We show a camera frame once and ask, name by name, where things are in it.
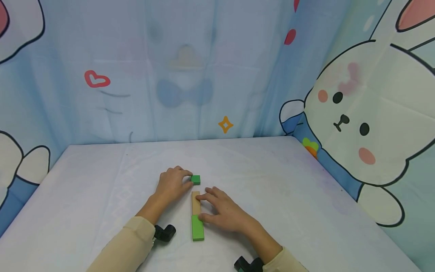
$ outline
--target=small green cube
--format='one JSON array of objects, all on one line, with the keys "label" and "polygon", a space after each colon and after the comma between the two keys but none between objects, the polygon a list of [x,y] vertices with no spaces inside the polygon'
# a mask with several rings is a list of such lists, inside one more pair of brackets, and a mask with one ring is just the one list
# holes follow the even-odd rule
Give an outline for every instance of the small green cube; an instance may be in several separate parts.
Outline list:
[{"label": "small green cube", "polygon": [[192,215],[192,239],[193,241],[204,240],[204,225],[198,219],[198,215]]},{"label": "small green cube", "polygon": [[191,181],[193,182],[193,185],[200,185],[201,177],[199,175],[192,176]]}]

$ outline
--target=black clamp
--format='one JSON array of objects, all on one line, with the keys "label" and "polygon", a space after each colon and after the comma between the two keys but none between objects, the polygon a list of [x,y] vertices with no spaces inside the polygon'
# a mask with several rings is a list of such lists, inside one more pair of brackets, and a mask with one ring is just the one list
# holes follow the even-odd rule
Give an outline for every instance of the black clamp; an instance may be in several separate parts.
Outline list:
[{"label": "black clamp", "polygon": [[169,242],[177,231],[173,225],[167,225],[165,229],[155,225],[155,228],[154,238],[165,243]]},{"label": "black clamp", "polygon": [[249,264],[243,256],[240,256],[239,259],[234,263],[234,268],[238,272],[263,272],[264,263],[260,258],[256,258]]}]

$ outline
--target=wooden block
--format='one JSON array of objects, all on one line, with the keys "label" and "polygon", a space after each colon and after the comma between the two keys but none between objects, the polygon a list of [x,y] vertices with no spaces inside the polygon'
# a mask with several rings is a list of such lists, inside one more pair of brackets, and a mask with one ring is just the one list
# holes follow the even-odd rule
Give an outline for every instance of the wooden block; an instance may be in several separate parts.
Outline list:
[{"label": "wooden block", "polygon": [[199,195],[198,191],[192,192],[192,215],[201,213],[201,202],[195,198],[197,195]]},{"label": "wooden block", "polygon": [[204,225],[202,221],[198,219],[198,215],[192,215],[192,240],[204,240]]}]

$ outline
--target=cartoon character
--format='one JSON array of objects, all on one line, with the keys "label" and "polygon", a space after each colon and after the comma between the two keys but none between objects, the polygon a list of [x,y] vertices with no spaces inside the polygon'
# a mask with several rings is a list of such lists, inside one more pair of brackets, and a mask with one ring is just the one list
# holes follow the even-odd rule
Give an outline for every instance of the cartoon character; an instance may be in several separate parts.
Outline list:
[{"label": "cartoon character", "polygon": [[296,138],[385,227],[405,218],[386,187],[435,142],[435,70],[413,53],[435,40],[434,18],[435,2],[390,1],[368,41],[326,65],[305,101],[281,107],[286,134],[296,126]]},{"label": "cartoon character", "polygon": [[0,131],[0,236],[47,175],[50,150],[37,146],[24,155],[15,139]]},{"label": "cartoon character", "polygon": [[0,0],[0,64],[44,33],[39,0]]},{"label": "cartoon character", "polygon": [[213,87],[204,78],[204,65],[191,45],[183,45],[169,62],[169,78],[157,84],[157,98],[165,107],[178,107],[184,101],[202,106],[211,101]]}]

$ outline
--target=blue bow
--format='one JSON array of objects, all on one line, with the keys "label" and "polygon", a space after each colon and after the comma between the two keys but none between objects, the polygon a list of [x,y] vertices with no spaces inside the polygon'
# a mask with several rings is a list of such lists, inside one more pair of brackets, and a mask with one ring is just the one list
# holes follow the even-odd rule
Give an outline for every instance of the blue bow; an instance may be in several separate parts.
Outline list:
[{"label": "blue bow", "polygon": [[202,106],[211,101],[213,86],[210,79],[204,79],[190,91],[183,91],[176,84],[162,79],[157,83],[157,98],[165,107],[178,107],[184,101]]}]

